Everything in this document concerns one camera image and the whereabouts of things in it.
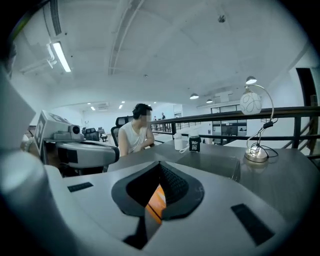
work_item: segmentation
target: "black pad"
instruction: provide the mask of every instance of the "black pad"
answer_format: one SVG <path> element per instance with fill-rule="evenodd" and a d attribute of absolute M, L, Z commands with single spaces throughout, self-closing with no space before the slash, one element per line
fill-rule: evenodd
<path fill-rule="evenodd" d="M 245 204 L 232 206 L 231 210 L 257 246 L 274 236 L 274 233 Z"/>

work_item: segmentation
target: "round lamp shade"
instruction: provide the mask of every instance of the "round lamp shade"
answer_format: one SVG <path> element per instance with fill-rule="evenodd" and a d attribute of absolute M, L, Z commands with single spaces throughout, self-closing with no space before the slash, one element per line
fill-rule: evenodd
<path fill-rule="evenodd" d="M 240 109 L 245 115 L 258 114 L 261 111 L 261 100 L 255 92 L 246 92 L 240 99 Z"/>

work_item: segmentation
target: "gray desk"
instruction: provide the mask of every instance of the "gray desk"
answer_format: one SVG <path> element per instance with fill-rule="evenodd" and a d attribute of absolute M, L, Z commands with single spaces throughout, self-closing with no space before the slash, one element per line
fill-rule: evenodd
<path fill-rule="evenodd" d="M 279 154 L 278 157 L 258 164 L 244 158 L 245 148 L 201 144 L 200 153 L 191 153 L 187 150 L 180 154 L 175 150 L 174 142 L 169 141 L 121 157 L 118 162 L 109 166 L 108 172 L 149 161 L 168 161 L 189 165 L 187 161 L 183 163 L 181 160 L 187 156 L 193 168 L 217 173 L 220 163 L 216 161 L 217 163 L 212 168 L 212 163 L 208 164 L 207 161 L 219 159 L 219 157 L 221 159 L 222 157 L 234 157 L 240 161 L 240 174 L 237 181 L 275 208 L 286 221 L 294 222 L 303 216 L 313 199 L 320 181 L 320 174 L 313 163 L 297 149 L 276 149 L 276 151 Z"/>

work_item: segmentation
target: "black railing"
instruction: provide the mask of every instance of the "black railing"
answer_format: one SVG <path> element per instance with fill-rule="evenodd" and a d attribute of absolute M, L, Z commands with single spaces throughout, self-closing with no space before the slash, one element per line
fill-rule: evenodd
<path fill-rule="evenodd" d="M 229 121 L 229 120 L 252 120 L 252 119 L 269 119 L 272 109 L 263 109 L 258 114 L 244 115 L 241 111 L 232 111 L 224 113 L 202 114 L 185 116 L 172 119 L 164 119 L 153 121 L 154 125 L 167 125 L 170 131 L 153 131 L 156 134 L 173 135 L 176 133 L 176 124 L 191 123 L 191 122 L 210 122 L 210 121 Z M 292 141 L 292 147 L 297 149 L 300 141 L 319 139 L 320 134 L 301 135 L 301 118 L 302 117 L 319 117 L 319 106 L 306 106 L 306 107 L 277 107 L 274 109 L 274 118 L 294 118 L 293 136 L 264 136 L 261 137 L 262 141 Z M 230 136 L 230 135 L 209 135 L 199 134 L 201 138 L 212 139 L 232 139 L 232 140 L 247 140 L 249 136 Z"/>

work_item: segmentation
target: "gray robot arm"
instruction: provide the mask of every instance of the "gray robot arm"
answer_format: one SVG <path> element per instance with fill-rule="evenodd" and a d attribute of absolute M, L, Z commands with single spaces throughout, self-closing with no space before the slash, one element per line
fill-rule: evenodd
<path fill-rule="evenodd" d="M 108 167 L 119 160 L 119 149 L 102 142 L 57 143 L 58 156 L 62 163 L 75 169 Z"/>

